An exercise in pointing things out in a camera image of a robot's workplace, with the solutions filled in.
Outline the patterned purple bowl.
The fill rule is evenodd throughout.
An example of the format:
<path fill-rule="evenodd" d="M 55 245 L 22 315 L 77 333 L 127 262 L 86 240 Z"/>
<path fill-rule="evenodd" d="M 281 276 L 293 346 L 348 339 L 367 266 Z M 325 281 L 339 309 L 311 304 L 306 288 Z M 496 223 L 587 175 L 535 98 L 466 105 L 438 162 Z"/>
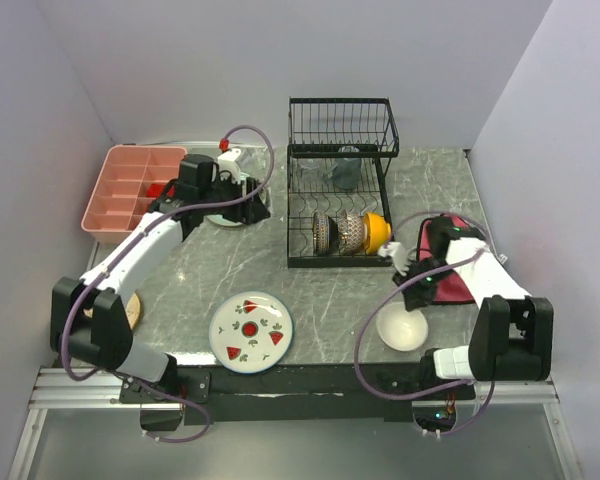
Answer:
<path fill-rule="evenodd" d="M 363 216 L 345 211 L 338 217 L 337 227 L 341 255 L 354 255 L 363 249 L 367 238 L 367 228 Z"/>

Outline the orange bowl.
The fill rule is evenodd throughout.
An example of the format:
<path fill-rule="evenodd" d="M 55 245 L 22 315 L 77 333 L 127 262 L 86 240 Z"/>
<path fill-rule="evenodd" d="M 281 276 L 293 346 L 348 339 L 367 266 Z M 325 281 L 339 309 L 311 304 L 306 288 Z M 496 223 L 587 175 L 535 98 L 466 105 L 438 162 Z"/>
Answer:
<path fill-rule="evenodd" d="M 374 212 L 365 213 L 363 223 L 366 228 L 366 237 L 363 243 L 364 251 L 367 255 L 374 255 L 381 246 L 389 241 L 392 233 L 391 225 L 383 216 Z"/>

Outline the black wire dish rack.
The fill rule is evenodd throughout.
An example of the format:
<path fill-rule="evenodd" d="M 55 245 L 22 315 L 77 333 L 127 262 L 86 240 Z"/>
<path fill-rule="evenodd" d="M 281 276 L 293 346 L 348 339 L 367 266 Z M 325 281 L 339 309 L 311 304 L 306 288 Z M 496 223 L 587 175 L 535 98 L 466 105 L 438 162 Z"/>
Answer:
<path fill-rule="evenodd" d="M 292 97 L 288 104 L 287 265 L 383 267 L 365 247 L 347 246 L 345 217 L 391 219 L 386 177 L 400 150 L 383 97 Z"/>

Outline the brown glazed bowl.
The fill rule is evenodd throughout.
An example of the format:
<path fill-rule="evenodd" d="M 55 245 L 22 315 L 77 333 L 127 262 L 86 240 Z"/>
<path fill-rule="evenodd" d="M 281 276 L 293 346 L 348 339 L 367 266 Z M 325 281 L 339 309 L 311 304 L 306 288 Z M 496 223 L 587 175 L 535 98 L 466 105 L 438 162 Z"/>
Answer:
<path fill-rule="evenodd" d="M 313 251 L 317 256 L 334 254 L 340 244 L 337 222 L 323 212 L 312 215 Z"/>

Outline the white grey mug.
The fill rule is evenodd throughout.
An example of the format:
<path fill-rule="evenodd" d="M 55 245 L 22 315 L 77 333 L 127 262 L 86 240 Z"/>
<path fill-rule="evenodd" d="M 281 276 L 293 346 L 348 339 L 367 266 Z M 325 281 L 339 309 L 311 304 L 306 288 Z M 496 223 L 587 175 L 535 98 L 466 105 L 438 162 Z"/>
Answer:
<path fill-rule="evenodd" d="M 354 190 L 361 179 L 362 159 L 359 149 L 353 145 L 343 145 L 338 150 L 345 157 L 336 158 L 323 174 L 323 181 L 341 190 Z"/>

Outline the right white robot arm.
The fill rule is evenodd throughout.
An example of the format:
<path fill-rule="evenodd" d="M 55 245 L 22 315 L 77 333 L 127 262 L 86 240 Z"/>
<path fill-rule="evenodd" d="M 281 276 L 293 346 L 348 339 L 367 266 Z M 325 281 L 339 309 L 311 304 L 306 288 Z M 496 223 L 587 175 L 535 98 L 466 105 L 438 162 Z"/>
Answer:
<path fill-rule="evenodd" d="M 549 377 L 554 309 L 551 302 L 520 287 L 501 265 L 476 226 L 451 216 L 425 222 L 426 255 L 411 261 L 401 243 L 387 242 L 383 256 L 396 270 L 405 309 L 422 309 L 438 301 L 438 291 L 457 279 L 478 307 L 469 343 L 435 349 L 430 366 L 418 374 L 420 391 L 440 398 L 453 380 L 543 381 Z"/>

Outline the beige bird plate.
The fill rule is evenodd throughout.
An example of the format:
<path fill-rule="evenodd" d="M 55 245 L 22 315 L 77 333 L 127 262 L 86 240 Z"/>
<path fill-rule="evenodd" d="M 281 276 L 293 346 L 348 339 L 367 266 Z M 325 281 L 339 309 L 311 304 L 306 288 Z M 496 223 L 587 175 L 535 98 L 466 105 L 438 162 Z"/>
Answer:
<path fill-rule="evenodd" d="M 112 335 L 114 332 L 133 332 L 142 316 L 139 296 L 132 293 L 129 299 L 112 290 L 99 292 L 90 308 L 83 312 L 98 331 Z"/>

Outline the white bowl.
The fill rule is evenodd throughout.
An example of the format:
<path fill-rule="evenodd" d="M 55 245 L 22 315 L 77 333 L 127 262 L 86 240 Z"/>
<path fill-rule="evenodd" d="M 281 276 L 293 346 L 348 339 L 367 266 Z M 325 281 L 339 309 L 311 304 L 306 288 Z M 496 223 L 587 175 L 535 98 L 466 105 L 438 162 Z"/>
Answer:
<path fill-rule="evenodd" d="M 420 310 L 407 311 L 402 303 L 391 303 L 377 314 L 376 330 L 388 347 L 409 352 L 424 345 L 429 325 Z"/>

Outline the clear faceted drinking glass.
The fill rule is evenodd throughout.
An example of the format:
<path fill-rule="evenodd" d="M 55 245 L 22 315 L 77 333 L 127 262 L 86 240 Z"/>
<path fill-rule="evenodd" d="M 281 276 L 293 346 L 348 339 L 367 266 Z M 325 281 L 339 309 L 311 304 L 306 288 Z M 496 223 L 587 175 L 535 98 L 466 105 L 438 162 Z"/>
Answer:
<path fill-rule="evenodd" d="M 297 165 L 300 176 L 305 177 L 318 174 L 322 163 L 319 159 L 315 158 L 298 158 Z"/>

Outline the mint green flower plate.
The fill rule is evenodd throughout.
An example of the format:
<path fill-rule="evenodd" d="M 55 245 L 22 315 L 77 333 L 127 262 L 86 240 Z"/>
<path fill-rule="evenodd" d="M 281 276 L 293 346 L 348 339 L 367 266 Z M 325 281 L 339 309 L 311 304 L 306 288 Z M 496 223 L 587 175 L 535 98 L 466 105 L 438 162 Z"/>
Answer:
<path fill-rule="evenodd" d="M 245 192 L 243 181 L 247 177 L 253 177 L 246 174 L 241 175 L 239 184 L 233 184 L 230 181 L 216 180 L 212 186 L 211 194 L 208 198 L 210 203 L 222 203 L 231 200 L 236 200 L 246 196 L 249 193 Z M 242 203 L 208 210 L 206 218 L 212 223 L 223 227 L 241 227 L 252 224 L 243 223 Z"/>

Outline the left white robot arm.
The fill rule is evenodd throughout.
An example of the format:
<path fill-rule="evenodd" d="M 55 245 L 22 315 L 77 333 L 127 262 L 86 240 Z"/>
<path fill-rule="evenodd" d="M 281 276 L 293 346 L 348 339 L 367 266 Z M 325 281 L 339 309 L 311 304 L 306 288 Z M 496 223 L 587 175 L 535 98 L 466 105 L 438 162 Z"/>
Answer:
<path fill-rule="evenodd" d="M 146 277 L 209 215 L 241 224 L 269 218 L 262 181 L 242 174 L 239 148 L 218 157 L 187 154 L 176 178 L 148 205 L 132 233 L 78 279 L 52 291 L 50 344 L 65 368 L 77 359 L 144 382 L 156 401 L 182 390 L 176 359 L 133 336 L 126 305 Z"/>

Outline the watermelon pattern plate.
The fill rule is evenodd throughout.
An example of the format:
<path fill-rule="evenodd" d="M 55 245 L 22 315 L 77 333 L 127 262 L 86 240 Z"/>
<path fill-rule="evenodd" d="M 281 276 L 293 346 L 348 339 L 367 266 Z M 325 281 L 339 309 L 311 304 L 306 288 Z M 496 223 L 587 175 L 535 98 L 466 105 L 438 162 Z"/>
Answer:
<path fill-rule="evenodd" d="M 224 301 L 209 326 L 211 351 L 219 364 L 252 375 L 275 366 L 293 339 L 293 321 L 283 302 L 271 294 L 247 291 Z"/>

